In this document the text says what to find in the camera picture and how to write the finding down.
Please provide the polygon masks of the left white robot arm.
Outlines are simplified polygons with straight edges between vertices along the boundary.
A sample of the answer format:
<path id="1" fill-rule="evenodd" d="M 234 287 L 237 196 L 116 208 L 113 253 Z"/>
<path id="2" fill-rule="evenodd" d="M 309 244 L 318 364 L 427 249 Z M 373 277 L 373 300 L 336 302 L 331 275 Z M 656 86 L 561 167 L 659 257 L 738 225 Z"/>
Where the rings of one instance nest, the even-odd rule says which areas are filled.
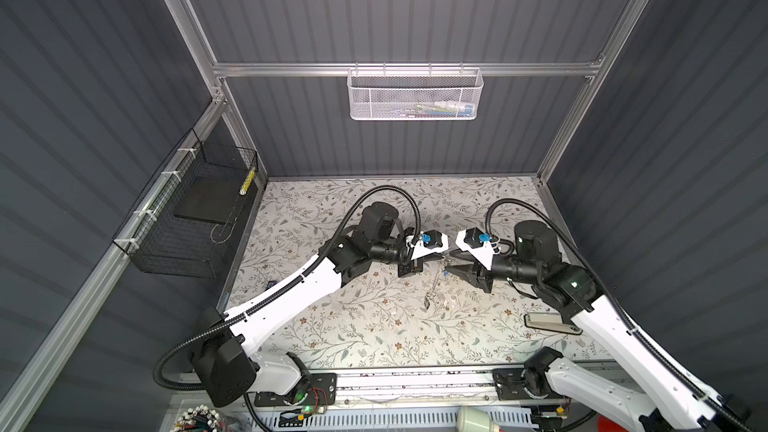
<path id="1" fill-rule="evenodd" d="M 286 323 L 318 300 L 367 273 L 374 262 L 395 264 L 398 274 L 419 273 L 427 257 L 444 252 L 446 240 L 436 230 L 417 232 L 403 227 L 398 210 L 374 202 L 360 221 L 343 227 L 322 246 L 325 258 L 314 255 L 295 273 L 261 295 L 226 310 L 206 312 L 200 323 L 208 328 L 244 314 L 244 320 L 207 338 L 189 351 L 189 360 L 203 390 L 216 407 L 248 393 L 275 396 L 288 404 L 304 400 L 312 375 L 294 353 L 267 353 L 262 346 Z"/>

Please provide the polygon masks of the perforated metal ring disc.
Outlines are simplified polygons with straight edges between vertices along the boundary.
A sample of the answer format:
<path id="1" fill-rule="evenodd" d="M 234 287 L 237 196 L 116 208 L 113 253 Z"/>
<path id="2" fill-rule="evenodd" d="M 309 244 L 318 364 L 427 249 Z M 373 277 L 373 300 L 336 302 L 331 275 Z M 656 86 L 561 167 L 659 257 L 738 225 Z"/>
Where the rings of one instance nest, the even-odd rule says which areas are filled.
<path id="1" fill-rule="evenodd" d="M 423 309 L 425 311 L 429 310 L 432 305 L 436 302 L 436 296 L 437 296 L 437 285 L 440 282 L 440 279 L 444 276 L 445 268 L 448 265 L 448 260 L 446 258 L 441 259 L 439 262 L 435 265 L 435 273 L 434 277 L 431 281 L 431 284 L 424 296 L 423 300 Z"/>

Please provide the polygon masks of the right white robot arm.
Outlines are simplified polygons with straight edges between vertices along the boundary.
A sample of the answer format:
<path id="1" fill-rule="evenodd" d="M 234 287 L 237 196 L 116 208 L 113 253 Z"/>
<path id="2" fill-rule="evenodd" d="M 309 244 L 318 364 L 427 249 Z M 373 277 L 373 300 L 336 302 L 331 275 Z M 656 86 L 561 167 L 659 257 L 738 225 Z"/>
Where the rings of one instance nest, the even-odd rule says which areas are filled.
<path id="1" fill-rule="evenodd" d="M 528 393 L 572 398 L 627 431 L 746 431 L 748 406 L 722 395 L 685 369 L 628 315 L 584 259 L 566 263 L 559 247 L 574 244 L 548 218 L 517 224 L 510 253 L 498 252 L 488 227 L 458 233 L 467 271 L 490 283 L 529 285 L 563 322 L 595 339 L 639 386 L 621 387 L 544 347 L 524 364 Z"/>

